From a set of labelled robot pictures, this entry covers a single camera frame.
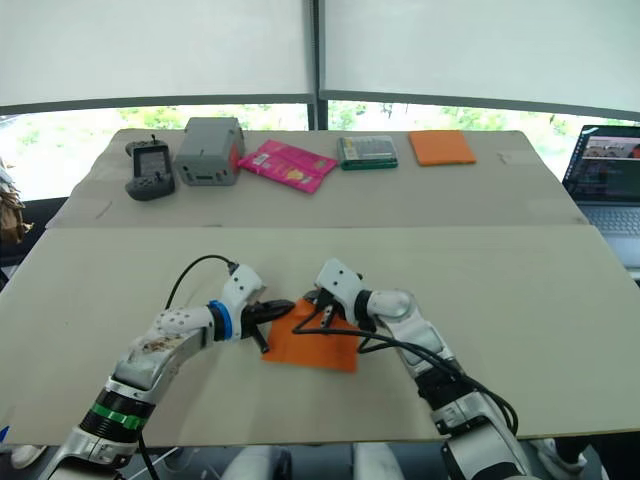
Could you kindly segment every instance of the window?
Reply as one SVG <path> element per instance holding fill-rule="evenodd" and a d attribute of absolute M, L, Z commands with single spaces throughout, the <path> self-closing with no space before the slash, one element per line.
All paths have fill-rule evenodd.
<path fill-rule="evenodd" d="M 562 179 L 583 125 L 640 125 L 610 118 L 406 103 L 329 102 L 330 130 L 521 130 Z"/>
<path fill-rule="evenodd" d="M 190 117 L 234 116 L 245 129 L 306 130 L 306 104 L 103 108 L 0 116 L 0 157 L 22 200 L 66 197 L 122 128 L 184 128 Z"/>

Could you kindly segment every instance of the gray plastic box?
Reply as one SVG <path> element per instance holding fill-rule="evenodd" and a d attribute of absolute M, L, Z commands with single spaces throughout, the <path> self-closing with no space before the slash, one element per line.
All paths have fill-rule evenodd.
<path fill-rule="evenodd" d="M 182 181 L 191 186 L 233 185 L 244 136 L 237 118 L 189 119 L 186 135 L 173 161 Z"/>

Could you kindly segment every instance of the tabletop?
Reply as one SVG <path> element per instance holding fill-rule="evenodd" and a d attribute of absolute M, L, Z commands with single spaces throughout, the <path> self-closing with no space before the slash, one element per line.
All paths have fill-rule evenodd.
<path fill-rule="evenodd" d="M 124 151 L 155 133 L 173 155 L 182 130 L 121 130 L 49 227 L 429 227 L 587 223 L 521 132 L 464 132 L 477 163 L 420 167 L 406 132 L 393 138 L 398 168 L 335 168 L 313 195 L 241 171 L 231 187 L 190 187 L 150 202 L 132 200 Z M 246 151 L 268 139 L 337 158 L 342 136 L 371 132 L 245 133 Z"/>
<path fill-rule="evenodd" d="M 338 257 L 373 289 L 412 291 L 463 367 L 508 401 L 520 436 L 640 428 L 640 295 L 590 226 L 367 229 L 54 228 L 0 294 L 6 441 L 60 444 L 193 258 L 254 268 L 264 300 L 296 299 Z M 192 271 L 202 305 L 223 266 Z M 151 445 L 434 440 L 398 354 L 355 374 L 263 362 L 250 341 L 188 361 L 145 429 Z"/>

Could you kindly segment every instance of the pink package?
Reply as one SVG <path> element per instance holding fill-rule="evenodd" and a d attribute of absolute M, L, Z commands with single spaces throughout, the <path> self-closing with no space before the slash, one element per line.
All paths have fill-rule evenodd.
<path fill-rule="evenodd" d="M 240 167 L 250 172 L 307 193 L 314 193 L 325 175 L 337 164 L 332 158 L 275 140 L 266 141 L 257 152 L 238 162 Z"/>

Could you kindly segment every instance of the folded orange cloth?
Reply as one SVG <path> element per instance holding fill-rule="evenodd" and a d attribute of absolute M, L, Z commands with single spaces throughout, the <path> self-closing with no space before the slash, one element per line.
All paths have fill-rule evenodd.
<path fill-rule="evenodd" d="M 423 130 L 409 132 L 409 140 L 423 167 L 449 163 L 476 163 L 460 130 Z"/>
<path fill-rule="evenodd" d="M 296 335 L 291 331 L 304 320 L 314 306 L 300 299 L 287 315 L 271 324 L 270 350 L 262 355 L 267 362 L 291 363 L 304 367 L 332 368 L 344 372 L 355 372 L 357 368 L 358 337 L 346 335 Z M 318 313 L 305 328 L 320 328 L 322 313 Z M 357 330 L 336 315 L 331 327 Z"/>

